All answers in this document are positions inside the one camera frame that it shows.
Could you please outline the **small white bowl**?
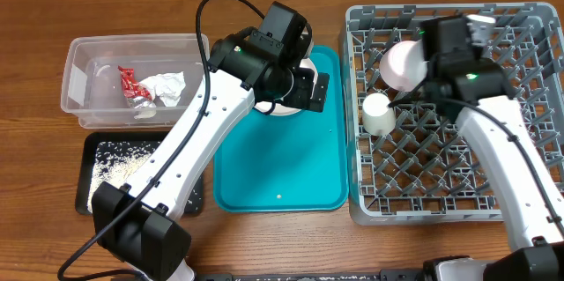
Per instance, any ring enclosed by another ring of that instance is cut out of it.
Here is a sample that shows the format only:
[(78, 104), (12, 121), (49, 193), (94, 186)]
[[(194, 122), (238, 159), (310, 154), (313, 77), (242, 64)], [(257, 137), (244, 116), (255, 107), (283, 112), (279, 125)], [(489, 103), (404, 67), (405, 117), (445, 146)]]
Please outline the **small white bowl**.
[(400, 41), (382, 57), (379, 65), (383, 81), (394, 90), (410, 92), (427, 75), (422, 41)]

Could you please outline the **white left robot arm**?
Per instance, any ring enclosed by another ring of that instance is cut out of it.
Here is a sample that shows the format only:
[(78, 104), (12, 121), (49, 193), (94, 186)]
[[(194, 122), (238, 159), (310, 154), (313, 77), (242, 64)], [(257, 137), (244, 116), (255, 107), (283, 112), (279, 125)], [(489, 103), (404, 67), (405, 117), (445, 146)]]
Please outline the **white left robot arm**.
[(191, 237), (179, 224), (200, 174), (256, 103), (320, 112), (329, 77), (301, 67), (310, 25), (245, 28), (217, 41), (204, 80), (153, 155), (120, 187), (106, 181), (92, 198), (95, 241), (143, 280), (190, 279)]

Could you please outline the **white napkin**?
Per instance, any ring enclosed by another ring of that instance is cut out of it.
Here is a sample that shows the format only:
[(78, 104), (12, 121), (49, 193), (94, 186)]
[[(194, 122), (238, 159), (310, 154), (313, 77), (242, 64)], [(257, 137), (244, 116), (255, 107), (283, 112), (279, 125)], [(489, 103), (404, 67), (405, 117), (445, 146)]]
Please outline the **white napkin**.
[(176, 107), (186, 87), (182, 71), (150, 76), (139, 84), (151, 94), (153, 100), (159, 99), (166, 107)]

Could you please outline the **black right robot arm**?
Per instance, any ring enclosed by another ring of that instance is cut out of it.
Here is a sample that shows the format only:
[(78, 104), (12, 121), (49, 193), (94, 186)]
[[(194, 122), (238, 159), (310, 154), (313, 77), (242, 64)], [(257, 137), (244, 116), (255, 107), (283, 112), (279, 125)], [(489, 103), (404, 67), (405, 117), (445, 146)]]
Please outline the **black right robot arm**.
[(486, 174), (508, 233), (509, 255), (425, 263), (426, 280), (561, 280), (563, 196), (525, 127), (502, 67), (484, 57), (494, 18), (457, 15), (422, 22), (425, 98), (457, 127)]

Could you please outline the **cream paper cup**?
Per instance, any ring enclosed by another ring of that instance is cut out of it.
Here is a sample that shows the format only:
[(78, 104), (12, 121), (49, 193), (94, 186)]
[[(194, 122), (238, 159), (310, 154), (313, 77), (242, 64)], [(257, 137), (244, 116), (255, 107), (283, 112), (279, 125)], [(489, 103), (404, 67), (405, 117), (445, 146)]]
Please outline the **cream paper cup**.
[(396, 127), (394, 109), (382, 93), (369, 94), (362, 103), (362, 125), (372, 136), (388, 135)]

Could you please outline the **red snack wrapper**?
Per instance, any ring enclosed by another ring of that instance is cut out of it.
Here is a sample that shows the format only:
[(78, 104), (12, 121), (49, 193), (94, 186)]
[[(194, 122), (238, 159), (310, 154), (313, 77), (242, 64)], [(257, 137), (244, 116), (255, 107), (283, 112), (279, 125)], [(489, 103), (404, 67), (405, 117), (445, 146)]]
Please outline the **red snack wrapper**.
[(133, 68), (118, 67), (122, 93), (131, 108), (156, 107), (151, 93), (134, 77)]

